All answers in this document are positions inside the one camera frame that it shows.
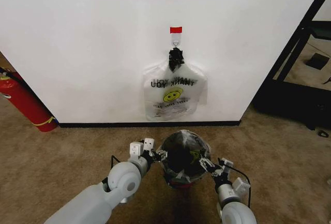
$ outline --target yellow smiley face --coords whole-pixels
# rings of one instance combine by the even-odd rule
[[[183,90],[181,88],[173,88],[168,91],[165,96],[163,97],[164,102],[171,102],[173,100],[176,100],[178,97],[180,97]]]

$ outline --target floor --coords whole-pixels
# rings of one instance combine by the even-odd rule
[[[0,98],[1,223],[43,223],[81,190],[109,172],[112,154],[128,158],[129,143],[144,137],[160,145],[168,128],[56,128],[42,133]],[[252,183],[258,223],[328,223],[331,215],[331,138],[303,124],[246,111],[234,127],[189,127]],[[155,164],[134,199],[109,223],[220,223],[209,175],[190,189],[172,189]]]
[[[328,61],[328,63],[321,70],[312,68],[305,64],[305,62],[308,61],[315,53],[330,57],[331,41],[314,39],[311,36],[306,46],[302,50],[300,56],[294,63],[291,71],[285,78],[285,82],[327,89],[331,91],[331,83],[323,84],[331,77],[331,61]],[[274,76],[274,79],[278,77],[281,70],[282,67]]]

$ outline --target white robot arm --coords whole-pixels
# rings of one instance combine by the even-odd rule
[[[84,189],[45,223],[105,224],[112,209],[133,197],[151,163],[161,161],[166,156],[164,151],[154,151],[153,139],[130,143],[127,162],[116,164],[102,182]]]
[[[64,205],[46,224],[105,224],[112,209],[120,203],[128,202],[138,190],[142,177],[155,161],[166,159],[167,152],[155,151],[154,140],[130,143],[130,158],[116,164],[108,177],[97,185],[91,185]],[[218,194],[217,209],[223,224],[256,224],[249,207],[240,203],[250,184],[237,178],[229,181],[233,163],[222,159],[219,165],[209,159],[200,158],[200,165],[213,176]]]
[[[249,182],[238,177],[231,183],[229,180],[230,170],[238,170],[234,169],[233,162],[227,159],[218,159],[218,162],[219,165],[216,165],[207,158],[200,158],[200,165],[212,174],[215,181],[215,190],[218,194],[217,211],[222,223],[257,224],[252,210],[241,203],[243,196],[250,191]]]

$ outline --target red fire extinguisher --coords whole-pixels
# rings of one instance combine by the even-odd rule
[[[17,72],[3,73],[0,77],[0,94],[18,108],[40,131],[48,132],[57,127],[55,118],[29,90]]]

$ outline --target baseboard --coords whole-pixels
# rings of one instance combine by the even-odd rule
[[[59,123],[60,127],[193,127],[193,126],[238,126],[240,121],[220,122],[125,122],[125,123]]]

